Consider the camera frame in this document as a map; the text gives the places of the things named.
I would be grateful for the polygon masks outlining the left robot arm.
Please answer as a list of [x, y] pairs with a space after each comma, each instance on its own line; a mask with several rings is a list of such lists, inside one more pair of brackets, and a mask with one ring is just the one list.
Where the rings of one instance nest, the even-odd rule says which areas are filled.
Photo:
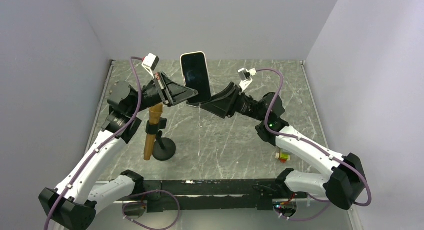
[[100, 188], [95, 184], [136, 134], [142, 123], [139, 112], [158, 104], [172, 107], [197, 95], [197, 90], [173, 82], [162, 72], [145, 86], [116, 82], [107, 101], [109, 115], [93, 145], [62, 182], [53, 189], [43, 189], [38, 197], [47, 216], [44, 228], [54, 221], [69, 230], [85, 230], [97, 213], [113, 202], [125, 197], [139, 199], [146, 189], [144, 178], [131, 170]]

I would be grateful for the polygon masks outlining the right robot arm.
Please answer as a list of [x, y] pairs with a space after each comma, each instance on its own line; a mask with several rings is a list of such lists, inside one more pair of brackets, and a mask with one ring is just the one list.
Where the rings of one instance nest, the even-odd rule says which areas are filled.
[[281, 98], [269, 92], [257, 101], [242, 89], [230, 83], [201, 109], [222, 119], [238, 113], [258, 120], [257, 135], [266, 143], [301, 158], [318, 173], [284, 170], [276, 178], [276, 193], [282, 198], [302, 192], [326, 197], [342, 210], [349, 210], [368, 187], [361, 159], [353, 154], [343, 155], [314, 142], [281, 118], [285, 112]]

